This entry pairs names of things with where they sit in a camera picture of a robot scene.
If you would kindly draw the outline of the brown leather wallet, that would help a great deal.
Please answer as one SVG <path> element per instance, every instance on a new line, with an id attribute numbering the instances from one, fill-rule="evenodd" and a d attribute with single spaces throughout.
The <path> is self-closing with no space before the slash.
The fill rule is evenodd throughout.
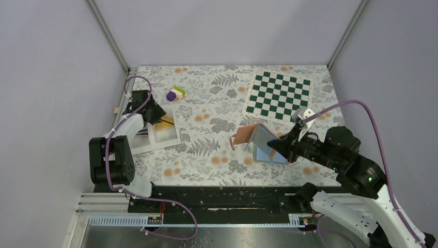
<path id="1" fill-rule="evenodd" d="M 229 138 L 230 146 L 235 151 L 235 145 L 246 144 L 245 149 L 253 143 L 270 161 L 273 160 L 276 150 L 268 145 L 268 142 L 279 139 L 271 130 L 262 123 L 254 123 L 239 127 L 235 134 Z"/>

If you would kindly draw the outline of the clear plastic divided tray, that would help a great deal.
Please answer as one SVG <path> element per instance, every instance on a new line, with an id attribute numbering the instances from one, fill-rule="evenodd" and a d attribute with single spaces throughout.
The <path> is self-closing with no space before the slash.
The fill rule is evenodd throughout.
<path id="1" fill-rule="evenodd" d="M 132 144 L 130 145 L 132 155 L 181 144 L 179 124 L 175 111 L 169 106 L 165 106 L 164 110 L 166 116 L 174 119 L 175 126 L 166 130 L 157 131 L 155 124 L 151 125 L 147 123 L 143 129 L 134 136 Z"/>

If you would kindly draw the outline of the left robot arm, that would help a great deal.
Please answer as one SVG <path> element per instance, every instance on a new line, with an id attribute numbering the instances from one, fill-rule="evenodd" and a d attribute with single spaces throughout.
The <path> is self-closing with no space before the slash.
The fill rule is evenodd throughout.
<path id="1" fill-rule="evenodd" d="M 132 101 L 122 113 L 120 122 L 104 136 L 89 141 L 93 184 L 135 198 L 151 197 L 153 183 L 136 173 L 131 147 L 135 136 L 147 124 L 157 123 L 165 114 L 149 90 L 133 91 Z"/>

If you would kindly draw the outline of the green card holder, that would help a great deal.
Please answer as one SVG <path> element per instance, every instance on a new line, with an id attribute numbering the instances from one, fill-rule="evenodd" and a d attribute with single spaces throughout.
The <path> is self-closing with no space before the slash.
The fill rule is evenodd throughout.
<path id="1" fill-rule="evenodd" d="M 275 164 L 287 164 L 288 161 L 281 154 L 276 152 L 272 158 L 263 153 L 258 147 L 254 149 L 253 160 L 256 162 L 267 162 Z"/>

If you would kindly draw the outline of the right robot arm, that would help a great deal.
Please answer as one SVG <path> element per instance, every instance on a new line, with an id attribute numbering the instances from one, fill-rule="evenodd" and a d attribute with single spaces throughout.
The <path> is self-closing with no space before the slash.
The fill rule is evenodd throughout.
<path id="1" fill-rule="evenodd" d="M 293 202 L 302 210 L 313 210 L 338 222 L 360 237 L 369 247 L 433 247 L 432 234 L 403 221 L 397 202 L 389 195 L 389 180 L 381 167 L 359 153 L 361 142 L 344 126 L 330 128 L 324 141 L 309 134 L 299 136 L 295 126 L 288 134 L 267 145 L 288 162 L 302 157 L 334 170 L 336 181 L 348 193 L 358 197 L 371 212 L 368 218 L 332 199 L 321 188 L 308 182 L 295 194 Z"/>

